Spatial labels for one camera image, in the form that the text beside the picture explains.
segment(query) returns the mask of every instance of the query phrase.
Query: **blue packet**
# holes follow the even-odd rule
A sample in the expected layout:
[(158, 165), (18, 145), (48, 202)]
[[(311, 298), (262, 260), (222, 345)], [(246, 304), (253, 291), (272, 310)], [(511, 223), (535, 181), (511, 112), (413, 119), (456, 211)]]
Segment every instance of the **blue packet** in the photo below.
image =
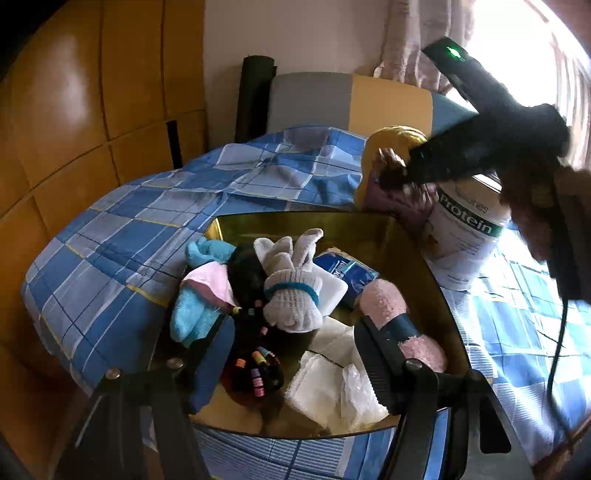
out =
[(341, 302), (351, 308), (354, 308), (355, 301), (363, 288), (379, 275), (372, 268), (336, 247), (322, 252), (314, 259), (314, 263), (346, 282), (347, 293)]

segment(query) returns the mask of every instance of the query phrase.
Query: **teal hair tie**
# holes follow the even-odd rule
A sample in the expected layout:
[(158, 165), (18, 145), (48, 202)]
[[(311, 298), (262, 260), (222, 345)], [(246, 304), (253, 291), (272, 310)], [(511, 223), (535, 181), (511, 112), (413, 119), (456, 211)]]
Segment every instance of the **teal hair tie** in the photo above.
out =
[(318, 294), (316, 293), (316, 291), (312, 287), (310, 287), (309, 285), (307, 285), (305, 283), (298, 282), (298, 281), (284, 281), (284, 282), (276, 283), (271, 288), (268, 288), (265, 290), (265, 297), (267, 297), (267, 299), (270, 300), (271, 297), (273, 296), (273, 294), (278, 290), (305, 291), (310, 296), (312, 301), (314, 302), (314, 305), (318, 306), (318, 302), (319, 302)]

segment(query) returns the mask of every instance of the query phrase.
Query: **rolled black mat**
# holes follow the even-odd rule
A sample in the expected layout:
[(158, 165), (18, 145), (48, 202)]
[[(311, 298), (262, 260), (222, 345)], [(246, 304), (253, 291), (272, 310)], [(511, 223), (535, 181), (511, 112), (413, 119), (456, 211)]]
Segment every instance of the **rolled black mat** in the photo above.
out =
[(270, 57), (253, 55), (242, 61), (235, 142), (248, 142), (265, 134), (269, 93), (274, 76), (275, 60)]

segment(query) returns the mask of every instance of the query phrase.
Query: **hand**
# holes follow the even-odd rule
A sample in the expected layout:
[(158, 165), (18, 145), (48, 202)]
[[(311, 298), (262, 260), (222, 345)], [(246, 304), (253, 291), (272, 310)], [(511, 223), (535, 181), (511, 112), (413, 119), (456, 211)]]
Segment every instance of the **hand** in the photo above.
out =
[[(532, 257), (544, 261), (550, 256), (551, 231), (532, 202), (535, 179), (535, 172), (524, 170), (521, 166), (505, 171), (501, 175), (501, 203), (511, 207), (511, 217), (519, 227)], [(554, 185), (558, 195), (578, 197), (587, 219), (591, 219), (591, 172), (562, 167), (554, 174)]]

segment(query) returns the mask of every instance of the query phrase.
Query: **green light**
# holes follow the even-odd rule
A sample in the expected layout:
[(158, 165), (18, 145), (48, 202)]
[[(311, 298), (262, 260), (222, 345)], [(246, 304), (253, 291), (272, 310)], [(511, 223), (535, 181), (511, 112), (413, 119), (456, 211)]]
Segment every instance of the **green light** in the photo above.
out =
[(464, 58), (462, 57), (462, 55), (460, 54), (460, 52), (458, 52), (455, 48), (452, 48), (452, 47), (446, 47), (446, 48), (452, 57), (454, 57), (458, 60), (461, 60), (461, 61), (465, 61)]

